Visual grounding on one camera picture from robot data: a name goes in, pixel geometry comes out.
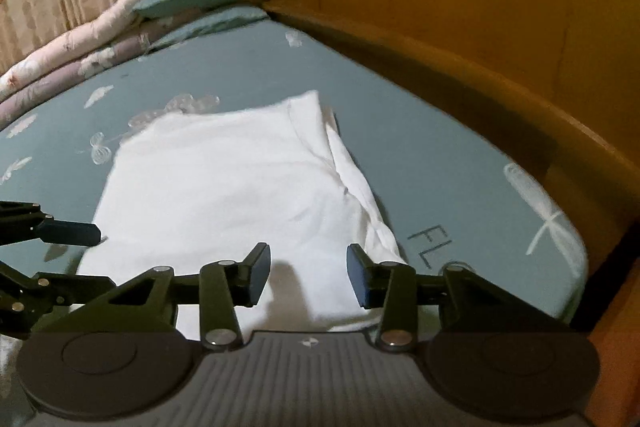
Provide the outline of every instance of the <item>metal screw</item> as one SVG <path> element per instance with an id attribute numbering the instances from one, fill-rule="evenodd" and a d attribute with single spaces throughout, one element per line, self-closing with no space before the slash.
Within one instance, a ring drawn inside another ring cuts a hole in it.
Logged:
<path id="1" fill-rule="evenodd" d="M 388 330 L 380 335 L 380 340 L 389 346 L 407 346 L 413 339 L 414 336 L 404 330 Z"/>
<path id="2" fill-rule="evenodd" d="M 204 336 L 205 340 L 214 346 L 228 346 L 235 341 L 237 337 L 234 331 L 225 329 L 211 330 Z"/>

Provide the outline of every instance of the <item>flower pattern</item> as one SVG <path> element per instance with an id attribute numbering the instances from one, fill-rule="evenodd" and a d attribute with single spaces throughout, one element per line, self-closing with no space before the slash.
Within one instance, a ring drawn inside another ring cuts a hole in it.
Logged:
<path id="1" fill-rule="evenodd" d="M 22 131 L 27 129 L 27 127 L 30 126 L 33 122 L 35 122 L 37 117 L 38 117 L 37 114 L 32 114 L 31 116 L 28 116 L 24 120 L 20 120 L 16 125 L 11 127 L 6 137 L 13 138 L 17 134 L 21 133 Z"/>
<path id="2" fill-rule="evenodd" d="M 88 109 L 89 107 L 94 105 L 94 103 L 96 103 L 98 100 L 101 100 L 104 95 L 107 94 L 111 89 L 113 89 L 113 86 L 102 86 L 96 89 L 91 93 L 89 99 L 84 103 L 84 108 Z"/>
<path id="3" fill-rule="evenodd" d="M 220 99 L 216 96 L 207 94 L 202 98 L 195 99 L 191 94 L 179 94 L 174 96 L 165 106 L 164 109 L 153 109 L 141 112 L 129 120 L 129 128 L 131 129 L 123 139 L 129 138 L 139 133 L 149 126 L 151 122 L 160 118 L 169 112 L 181 112 L 185 114 L 204 114 L 212 111 L 220 103 Z"/>
<path id="4" fill-rule="evenodd" d="M 31 156 L 27 156 L 27 158 L 22 158 L 21 160 L 16 160 L 11 165 L 9 165 L 6 168 L 6 171 L 4 171 L 4 174 L 2 175 L 2 178 L 0 178 L 0 185 L 2 185 L 6 181 L 9 181 L 9 179 L 11 178 L 11 176 L 12 176 L 14 171 L 18 171 L 18 170 L 22 169 L 31 160 L 32 160 Z"/>
<path id="5" fill-rule="evenodd" d="M 89 143 L 91 145 L 91 159 L 96 165 L 107 163 L 111 158 L 111 149 L 103 145 L 104 134 L 97 132 L 94 134 Z"/>

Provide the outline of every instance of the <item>bed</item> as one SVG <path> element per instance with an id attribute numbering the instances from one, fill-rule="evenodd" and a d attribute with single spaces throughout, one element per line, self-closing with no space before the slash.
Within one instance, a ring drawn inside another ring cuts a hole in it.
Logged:
<path id="1" fill-rule="evenodd" d="M 528 174 L 446 113 L 270 20 L 134 58 L 23 115 L 0 132 L 1 198 L 91 221 L 120 141 L 152 118 L 259 107 L 310 89 L 335 111 L 345 145 L 418 272 L 436 275 L 460 263 L 548 314 L 571 317 L 586 256 L 579 250 L 584 262 L 568 261 L 571 252 L 550 229 L 570 234 L 581 249 L 580 238 L 541 188 L 532 191 Z M 2 247 L 0 260 L 27 275 L 72 273 L 82 253 L 29 241 Z M 420 322 L 422 333 L 433 334 L 436 310 L 423 309 Z M 8 401 L 24 409 L 14 388 Z"/>

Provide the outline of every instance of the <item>folded blanket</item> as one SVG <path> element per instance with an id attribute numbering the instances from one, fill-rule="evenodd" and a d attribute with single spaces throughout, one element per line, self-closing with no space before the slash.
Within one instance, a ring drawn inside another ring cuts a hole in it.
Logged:
<path id="1" fill-rule="evenodd" d="M 52 71 L 0 102 L 0 130 L 34 107 L 127 60 L 145 53 L 149 46 L 176 28 L 200 17 L 200 10 L 186 10 L 180 15 L 155 19 L 127 32 L 111 45 Z"/>
<path id="2" fill-rule="evenodd" d="M 198 273 L 269 243 L 258 305 L 236 308 L 246 337 L 371 324 L 380 315 L 358 305 L 348 245 L 376 263 L 403 263 L 315 91 L 270 107 L 159 118 L 118 150 L 94 221 L 108 240 L 84 254 L 78 273 L 117 284 L 159 265 Z M 177 328 L 199 339 L 197 307 L 180 307 Z"/>
<path id="3" fill-rule="evenodd" d="M 122 33 L 135 19 L 139 0 L 117 0 L 89 23 L 73 28 L 37 49 L 0 76 L 0 102 L 65 62 L 98 49 Z"/>

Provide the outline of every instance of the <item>white blanket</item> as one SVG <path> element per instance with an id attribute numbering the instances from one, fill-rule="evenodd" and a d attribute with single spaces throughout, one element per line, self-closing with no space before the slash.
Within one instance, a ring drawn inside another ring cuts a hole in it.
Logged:
<path id="1" fill-rule="evenodd" d="M 120 147 L 94 222 L 108 240 L 86 252 L 79 273 L 117 284 L 157 265 L 198 273 L 268 243 L 260 302 L 236 308 L 245 337 L 369 324 L 379 314 L 356 301 L 347 246 L 359 243 L 376 263 L 403 262 L 315 91 L 270 107 L 159 118 Z M 199 338 L 197 307 L 180 307 L 177 328 Z"/>

